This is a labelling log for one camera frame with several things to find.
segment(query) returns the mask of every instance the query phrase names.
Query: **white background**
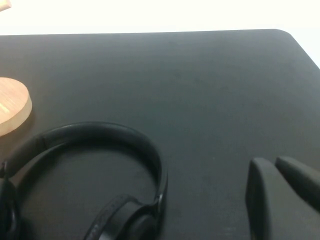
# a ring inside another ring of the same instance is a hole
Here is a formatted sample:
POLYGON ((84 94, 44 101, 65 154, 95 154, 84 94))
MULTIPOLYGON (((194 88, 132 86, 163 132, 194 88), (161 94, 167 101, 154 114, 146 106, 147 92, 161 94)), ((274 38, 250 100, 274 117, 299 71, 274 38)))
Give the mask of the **white background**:
POLYGON ((281 29, 320 66, 319 0, 11 0, 0 35, 281 29))

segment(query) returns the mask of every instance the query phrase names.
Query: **desk surface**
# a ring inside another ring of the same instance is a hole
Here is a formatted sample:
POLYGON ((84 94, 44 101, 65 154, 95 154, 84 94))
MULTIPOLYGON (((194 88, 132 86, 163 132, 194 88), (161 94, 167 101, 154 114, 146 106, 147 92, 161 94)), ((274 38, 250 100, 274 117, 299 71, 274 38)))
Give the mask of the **desk surface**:
MULTIPOLYGON (((28 121, 0 138, 1 153, 73 122, 142 131, 169 167, 161 240, 249 240, 253 156, 320 169, 320 71, 283 31, 0 36, 0 52, 1 75, 22 81, 33 101, 28 121)), ((44 157, 15 178, 25 236, 82 239, 117 194, 153 197, 150 174, 129 154, 78 147, 44 157)))

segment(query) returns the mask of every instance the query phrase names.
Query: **black headphones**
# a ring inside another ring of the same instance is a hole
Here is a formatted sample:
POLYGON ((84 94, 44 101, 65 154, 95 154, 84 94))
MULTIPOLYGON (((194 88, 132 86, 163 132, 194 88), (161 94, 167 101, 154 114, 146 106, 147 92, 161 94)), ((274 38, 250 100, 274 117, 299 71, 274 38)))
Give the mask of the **black headphones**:
POLYGON ((165 211, 168 170, 152 142, 142 133, 106 122, 65 125, 39 134, 16 149, 0 169, 0 240, 17 240, 21 215, 18 195, 9 178, 34 157, 62 144, 103 141, 128 146, 157 171, 158 188, 153 203, 144 204, 135 197, 119 195, 97 215, 84 240, 152 240, 165 211))

